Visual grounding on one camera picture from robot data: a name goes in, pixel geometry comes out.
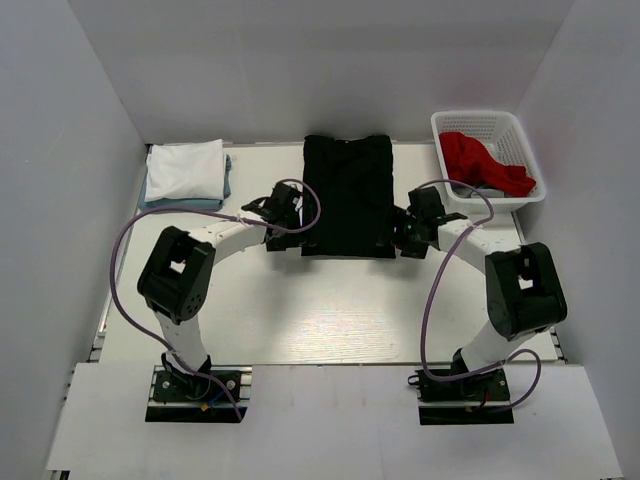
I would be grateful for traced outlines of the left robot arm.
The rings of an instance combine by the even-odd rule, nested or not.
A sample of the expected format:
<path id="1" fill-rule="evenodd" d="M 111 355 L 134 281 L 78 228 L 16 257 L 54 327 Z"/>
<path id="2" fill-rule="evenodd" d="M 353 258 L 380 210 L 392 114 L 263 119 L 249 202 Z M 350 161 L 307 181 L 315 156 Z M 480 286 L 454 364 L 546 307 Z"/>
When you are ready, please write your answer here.
<path id="1" fill-rule="evenodd" d="M 270 196 L 244 205 L 205 227 L 165 228 L 139 277 L 137 290 L 154 313 L 165 342 L 163 363 L 180 371 L 177 387 L 199 399 L 211 387 L 210 355 L 201 337 L 198 314 L 205 304 L 214 267 L 229 257 L 302 227 L 302 192 L 284 182 Z"/>

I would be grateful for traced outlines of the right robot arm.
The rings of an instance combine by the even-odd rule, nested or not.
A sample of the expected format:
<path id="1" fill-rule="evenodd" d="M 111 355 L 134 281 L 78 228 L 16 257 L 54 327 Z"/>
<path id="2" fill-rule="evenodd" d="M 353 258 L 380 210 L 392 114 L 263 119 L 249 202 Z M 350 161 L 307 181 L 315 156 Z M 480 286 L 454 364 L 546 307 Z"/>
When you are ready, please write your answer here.
<path id="1" fill-rule="evenodd" d="M 427 360 L 431 310 L 451 260 L 464 261 L 485 279 L 487 322 L 457 351 L 452 374 L 424 372 L 428 379 L 451 383 L 459 396 L 472 399 L 486 389 L 488 373 L 525 353 L 523 343 L 566 319 L 567 302 L 554 260 L 543 243 L 508 245 L 485 231 L 484 225 L 495 217 L 487 197 L 481 199 L 487 214 L 477 220 L 447 213 L 433 181 L 411 190 L 408 197 L 408 208 L 389 208 L 379 241 L 394 246 L 405 258 L 423 259 L 431 248 L 445 255 L 424 307 L 419 340 L 422 362 Z"/>

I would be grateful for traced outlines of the black t shirt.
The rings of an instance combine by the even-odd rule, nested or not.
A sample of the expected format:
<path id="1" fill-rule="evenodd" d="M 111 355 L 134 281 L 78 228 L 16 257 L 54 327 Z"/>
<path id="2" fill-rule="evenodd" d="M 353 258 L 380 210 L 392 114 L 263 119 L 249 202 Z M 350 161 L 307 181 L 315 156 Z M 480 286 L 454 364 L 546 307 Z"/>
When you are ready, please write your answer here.
<path id="1" fill-rule="evenodd" d="M 387 214 L 394 206 L 393 151 L 387 135 L 339 140 L 308 135 L 303 181 L 317 194 L 321 213 L 308 230 L 304 256 L 393 259 Z"/>

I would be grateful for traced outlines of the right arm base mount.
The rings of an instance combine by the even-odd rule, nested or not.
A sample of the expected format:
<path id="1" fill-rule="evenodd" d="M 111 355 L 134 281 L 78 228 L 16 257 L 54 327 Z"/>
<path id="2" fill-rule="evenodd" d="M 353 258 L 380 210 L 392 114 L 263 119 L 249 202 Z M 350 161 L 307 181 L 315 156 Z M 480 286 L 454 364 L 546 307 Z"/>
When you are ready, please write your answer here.
<path id="1" fill-rule="evenodd" d="M 407 379 L 417 390 L 421 426 L 507 425 L 514 423 L 503 369 L 455 382 L 436 382 L 423 370 Z"/>

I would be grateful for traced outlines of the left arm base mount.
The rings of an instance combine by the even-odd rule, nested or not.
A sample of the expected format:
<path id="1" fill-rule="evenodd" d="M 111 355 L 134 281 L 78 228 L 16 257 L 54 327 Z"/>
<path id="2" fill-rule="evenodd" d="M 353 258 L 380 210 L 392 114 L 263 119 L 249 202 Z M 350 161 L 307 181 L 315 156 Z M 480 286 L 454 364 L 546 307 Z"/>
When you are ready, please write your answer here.
<path id="1" fill-rule="evenodd" d="M 252 368 L 211 367 L 208 374 L 224 384 L 236 402 L 215 382 L 170 365 L 167 355 L 154 367 L 145 421 L 147 423 L 237 424 L 249 406 Z"/>

